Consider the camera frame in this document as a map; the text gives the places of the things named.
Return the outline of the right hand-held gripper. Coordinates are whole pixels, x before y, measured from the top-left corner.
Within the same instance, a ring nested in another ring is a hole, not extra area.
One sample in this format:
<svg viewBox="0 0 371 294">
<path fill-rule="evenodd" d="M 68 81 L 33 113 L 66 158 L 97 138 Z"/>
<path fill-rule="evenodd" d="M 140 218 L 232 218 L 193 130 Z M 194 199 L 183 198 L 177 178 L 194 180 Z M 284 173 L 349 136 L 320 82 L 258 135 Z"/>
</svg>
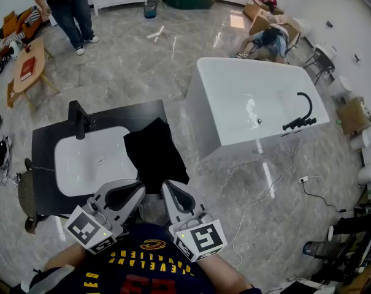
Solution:
<svg viewBox="0 0 371 294">
<path fill-rule="evenodd" d="M 174 244 L 190 262 L 211 257 L 227 246 L 220 220 L 212 218 L 196 189 L 179 181 L 166 180 L 162 194 L 171 222 L 169 232 Z"/>
</svg>

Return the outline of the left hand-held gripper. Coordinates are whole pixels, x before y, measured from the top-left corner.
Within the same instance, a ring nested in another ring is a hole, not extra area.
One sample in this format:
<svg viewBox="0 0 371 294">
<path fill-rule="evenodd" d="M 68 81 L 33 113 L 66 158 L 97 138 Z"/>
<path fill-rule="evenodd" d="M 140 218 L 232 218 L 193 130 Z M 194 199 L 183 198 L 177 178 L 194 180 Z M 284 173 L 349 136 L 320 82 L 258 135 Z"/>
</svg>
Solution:
<svg viewBox="0 0 371 294">
<path fill-rule="evenodd" d="M 76 207 L 65 229 L 84 249 L 98 254 L 126 234 L 123 224 L 134 215 L 144 196 L 145 186 L 139 180 L 106 183 L 83 207 Z"/>
</svg>

